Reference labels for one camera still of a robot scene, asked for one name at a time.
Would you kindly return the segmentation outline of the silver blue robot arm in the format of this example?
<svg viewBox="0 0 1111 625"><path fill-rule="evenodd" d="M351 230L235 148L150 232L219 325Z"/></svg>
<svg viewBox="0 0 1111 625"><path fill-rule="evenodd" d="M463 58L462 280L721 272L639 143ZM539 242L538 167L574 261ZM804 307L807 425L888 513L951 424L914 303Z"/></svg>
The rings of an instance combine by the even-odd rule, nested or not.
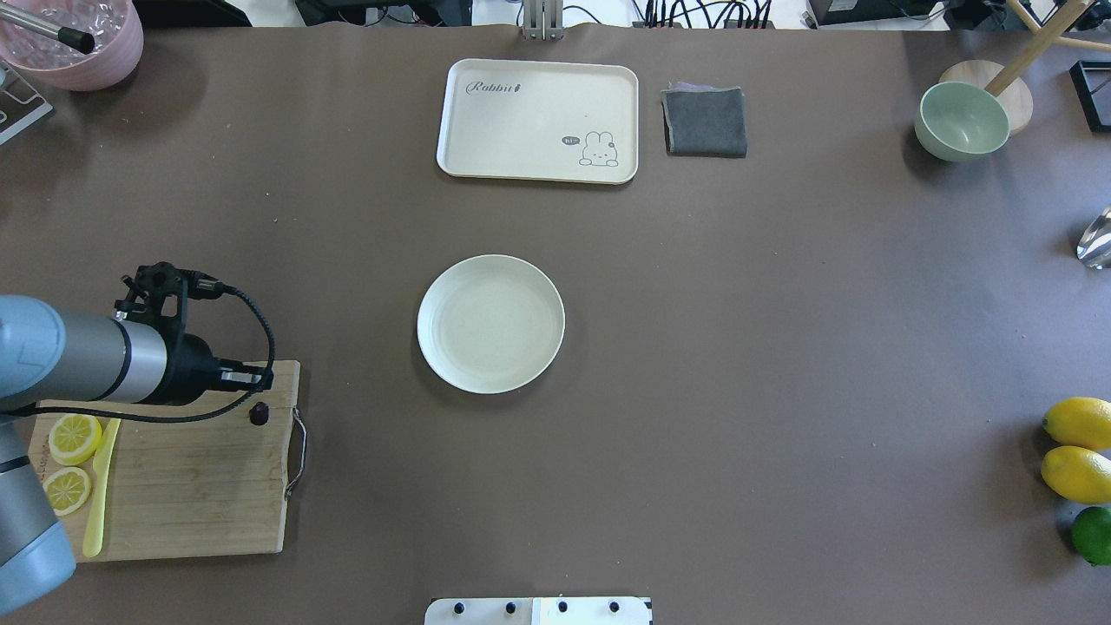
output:
<svg viewBox="0 0 1111 625"><path fill-rule="evenodd" d="M17 420L64 414L76 401L183 406L208 391L238 392L247 401L273 386L272 361L248 365L218 359L206 340L186 331L189 300L246 299L242 290L167 262L139 266L123 281L128 293L116 301L114 317L3 296L4 614L43 597L76 572L62 523L16 434Z"/></svg>

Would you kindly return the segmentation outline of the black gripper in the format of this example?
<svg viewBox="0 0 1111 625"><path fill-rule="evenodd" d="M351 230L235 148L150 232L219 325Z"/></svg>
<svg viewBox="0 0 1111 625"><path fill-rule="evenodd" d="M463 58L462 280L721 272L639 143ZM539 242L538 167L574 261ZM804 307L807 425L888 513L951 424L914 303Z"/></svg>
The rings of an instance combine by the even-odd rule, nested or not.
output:
<svg viewBox="0 0 1111 625"><path fill-rule="evenodd" d="M122 281L128 293L116 301L116 324L124 339L124 369L116 401L183 406L214 385L226 392L273 387L273 367L218 361L206 340L186 332L187 302L226 292L216 278L158 262Z"/></svg>

